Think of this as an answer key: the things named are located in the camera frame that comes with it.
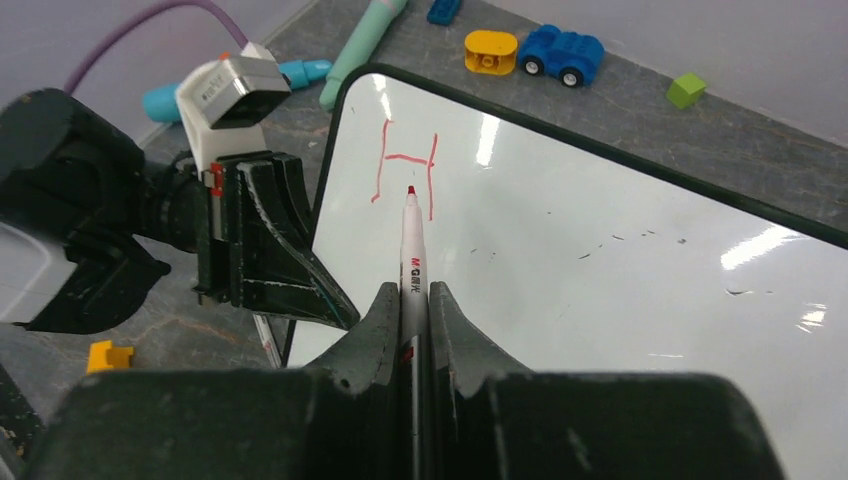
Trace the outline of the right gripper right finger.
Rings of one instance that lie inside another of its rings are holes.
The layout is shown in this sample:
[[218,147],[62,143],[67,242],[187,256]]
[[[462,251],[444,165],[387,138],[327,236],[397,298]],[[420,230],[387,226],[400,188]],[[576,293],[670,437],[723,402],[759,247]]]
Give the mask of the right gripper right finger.
[[430,284],[429,315],[436,370],[447,372],[461,397],[473,397],[490,378],[530,373],[465,316],[445,282]]

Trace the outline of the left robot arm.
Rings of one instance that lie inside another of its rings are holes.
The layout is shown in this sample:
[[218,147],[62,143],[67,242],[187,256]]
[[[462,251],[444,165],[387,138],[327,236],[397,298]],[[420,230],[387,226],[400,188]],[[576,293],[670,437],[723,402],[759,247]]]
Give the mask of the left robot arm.
[[282,152],[189,152],[148,162],[123,132],[67,93],[25,93],[1,113],[1,224],[32,238],[45,269],[25,287],[30,331],[93,334],[130,318],[171,268],[140,244],[192,253],[202,304],[350,329],[359,312],[311,249],[301,160]]

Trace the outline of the red whiteboard marker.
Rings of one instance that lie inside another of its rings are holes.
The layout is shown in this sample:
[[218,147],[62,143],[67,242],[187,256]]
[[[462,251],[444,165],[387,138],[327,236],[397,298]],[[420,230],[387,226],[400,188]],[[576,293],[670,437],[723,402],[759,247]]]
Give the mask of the red whiteboard marker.
[[414,186],[407,189],[402,212],[399,294],[403,472],[408,479],[432,479],[434,473],[427,338],[429,293],[423,217]]

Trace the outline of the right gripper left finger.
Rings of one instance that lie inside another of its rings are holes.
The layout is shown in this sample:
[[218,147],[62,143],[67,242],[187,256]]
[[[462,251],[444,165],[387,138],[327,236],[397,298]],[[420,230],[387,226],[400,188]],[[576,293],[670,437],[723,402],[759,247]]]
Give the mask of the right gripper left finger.
[[325,352],[305,366],[329,376],[352,396],[390,386],[397,364],[400,295],[396,283],[383,283],[365,316]]

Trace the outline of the white whiteboard black frame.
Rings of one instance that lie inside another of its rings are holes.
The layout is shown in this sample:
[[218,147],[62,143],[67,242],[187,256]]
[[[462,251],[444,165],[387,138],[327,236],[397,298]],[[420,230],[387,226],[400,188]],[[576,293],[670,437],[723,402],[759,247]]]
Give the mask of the white whiteboard black frame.
[[752,401],[792,479],[847,475],[847,235],[387,65],[339,94],[313,249],[359,309],[428,277],[541,371],[694,371]]

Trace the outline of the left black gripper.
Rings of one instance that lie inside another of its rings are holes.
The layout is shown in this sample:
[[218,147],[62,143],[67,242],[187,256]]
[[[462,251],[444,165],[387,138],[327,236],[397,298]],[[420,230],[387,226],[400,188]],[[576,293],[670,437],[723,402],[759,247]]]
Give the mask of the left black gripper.
[[360,313],[312,251],[314,226],[300,158],[213,162],[195,214],[200,299],[351,329]]

